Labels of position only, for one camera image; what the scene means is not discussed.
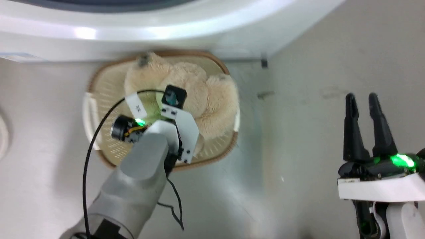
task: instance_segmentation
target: plush toy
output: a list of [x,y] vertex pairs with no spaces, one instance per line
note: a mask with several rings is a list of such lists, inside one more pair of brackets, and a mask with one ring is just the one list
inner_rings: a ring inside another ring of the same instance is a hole
[[[143,89],[164,90],[167,85],[185,89],[187,98],[183,109],[192,114],[200,134],[195,154],[202,149],[204,140],[222,136],[232,129],[239,107],[238,90],[229,75],[207,77],[205,70],[196,64],[169,64],[154,53],[140,57],[130,67],[124,84],[126,95]],[[140,95],[148,118],[159,118],[161,98],[159,94],[155,97],[155,93]]]

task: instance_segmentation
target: white label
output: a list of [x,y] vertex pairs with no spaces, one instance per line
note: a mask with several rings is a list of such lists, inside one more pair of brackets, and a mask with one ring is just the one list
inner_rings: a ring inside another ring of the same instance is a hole
[[137,93],[126,96],[125,101],[127,102],[128,107],[130,107],[134,118],[143,119],[147,116],[147,112]]

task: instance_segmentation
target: woven basket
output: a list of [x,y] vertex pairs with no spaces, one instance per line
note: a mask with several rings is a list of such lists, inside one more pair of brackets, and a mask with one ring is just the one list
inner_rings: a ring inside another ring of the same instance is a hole
[[[207,76],[220,73],[229,74],[226,66],[215,56],[199,51],[158,51],[155,54],[169,63],[189,62],[202,67]],[[136,61],[136,57],[107,64],[100,68],[92,77],[83,102],[83,121],[87,138],[93,138],[93,132],[106,112],[119,99],[125,96],[124,79],[128,67]],[[132,117],[127,104],[122,103],[108,116],[96,139],[94,149],[97,150],[103,161],[115,167],[131,150],[132,144],[112,139],[110,129],[115,118],[124,114]],[[205,141],[203,149],[192,159],[191,164],[178,162],[174,170],[182,170],[206,165],[224,158],[235,146],[238,138],[240,112],[235,117],[233,131],[221,137]]]

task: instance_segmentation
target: white appliance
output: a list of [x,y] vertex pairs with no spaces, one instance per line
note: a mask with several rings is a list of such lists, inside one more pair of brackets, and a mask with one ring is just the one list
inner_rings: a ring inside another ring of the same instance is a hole
[[0,0],[0,57],[93,61],[196,49],[221,59],[255,59],[273,55],[341,2],[182,0],[153,10],[93,13]]

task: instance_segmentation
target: black cord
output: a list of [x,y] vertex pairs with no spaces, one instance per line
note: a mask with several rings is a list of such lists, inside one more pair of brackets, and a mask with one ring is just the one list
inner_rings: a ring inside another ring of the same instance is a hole
[[85,235],[83,236],[82,233],[77,233],[77,234],[74,234],[73,236],[78,238],[78,239],[86,239]]
[[160,203],[158,202],[158,205],[165,207],[165,208],[169,208],[171,209],[171,214],[173,215],[174,220],[176,220],[176,222],[180,225],[181,230],[184,230],[184,226],[183,226],[183,210],[181,209],[181,200],[180,200],[180,196],[178,195],[179,193],[177,192],[176,186],[174,185],[174,183],[170,180],[167,179],[167,181],[171,184],[171,187],[173,187],[174,193],[176,194],[177,197],[177,201],[178,201],[178,207],[179,207],[179,211],[180,211],[180,219],[177,217],[176,213],[174,212],[174,207],[171,205],[167,205],[164,203]]
[[[160,90],[141,90],[137,91],[137,94],[139,93],[145,93],[145,92],[158,92],[158,93],[164,93],[164,91]],[[106,118],[112,113],[112,111],[125,100],[125,98],[120,99],[117,101],[109,110],[106,112],[103,119],[100,121],[99,126],[97,127],[96,131],[93,134],[93,138],[91,139],[90,146],[88,147],[87,156],[85,158],[84,163],[84,171],[82,173],[82,208],[84,211],[84,225],[85,225],[85,234],[87,239],[91,239],[90,234],[90,228],[88,226],[88,214],[87,214],[87,199],[86,199],[86,181],[87,181],[87,168],[88,168],[88,161],[90,159],[90,153],[91,149],[93,148],[94,142],[96,141],[96,137],[100,132],[100,129],[102,128],[103,123],[105,123]]]

